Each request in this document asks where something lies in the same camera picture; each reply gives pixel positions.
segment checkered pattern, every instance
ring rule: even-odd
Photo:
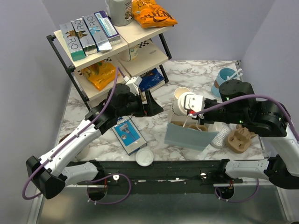
[[[112,59],[110,57],[108,57],[108,58],[104,59],[103,61],[104,62],[110,62],[110,61],[112,61]]]
[[[142,48],[142,47],[145,47],[148,44],[150,44],[148,41],[142,41],[140,44],[138,44],[138,47]]]

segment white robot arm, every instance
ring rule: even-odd
[[[259,161],[229,161],[225,173],[230,178],[266,179],[285,189],[299,188],[299,136],[284,106],[274,99],[255,95],[249,83],[230,80],[219,87],[223,103],[191,92],[178,96],[172,111],[178,116],[199,119],[201,124],[216,121],[242,124],[270,141],[276,157]]]

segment cardboard box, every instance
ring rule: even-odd
[[[97,53],[97,46],[95,45],[95,42],[93,40],[93,37],[89,33],[88,28],[86,27],[83,19],[76,19],[74,21],[71,21],[71,24],[73,25],[77,37],[79,38],[81,45],[83,47],[83,50],[85,52],[86,56],[89,56],[91,54]]]
[[[106,13],[104,11],[99,11],[94,13],[94,15],[104,29],[105,34],[110,41],[110,44],[113,46],[121,43],[121,36],[107,17]]]
[[[118,123],[119,124],[112,127],[112,131],[128,155],[133,154],[147,145],[146,140],[131,119],[125,121],[121,119]]]
[[[85,53],[70,22],[59,25],[73,61],[85,58]]]
[[[165,144],[203,151],[221,130],[222,123],[205,124],[207,131],[199,131],[196,128],[197,120],[190,117],[187,119],[185,127],[182,127],[186,118],[177,116],[170,110]]]
[[[83,16],[99,52],[111,50],[111,44],[94,14]]]

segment marble countertop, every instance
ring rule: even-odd
[[[148,142],[156,161],[259,160],[264,158],[265,151],[258,136],[252,139],[250,148],[242,154],[236,154],[227,147],[216,149],[208,145],[204,151],[197,151],[164,144],[167,115],[174,101],[175,89],[181,86],[187,87],[196,94],[214,99],[215,97],[211,94],[211,86],[218,71],[225,67],[236,70],[235,63],[232,61],[168,61],[164,64],[169,83],[152,92],[157,103],[164,108],[164,112],[154,117],[132,118]],[[71,133],[87,113],[87,108],[72,86],[60,130],[60,138]],[[104,135],[90,143],[89,149],[85,150],[84,153],[82,152],[80,158],[82,161],[93,159],[99,161],[134,161],[135,154],[128,156],[113,131],[108,130]]]

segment orange snack bag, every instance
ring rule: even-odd
[[[132,0],[132,11],[142,28],[169,27],[178,23],[155,0]]]
[[[115,79],[116,68],[109,62],[100,61],[82,69],[81,72],[95,88],[101,91]]]

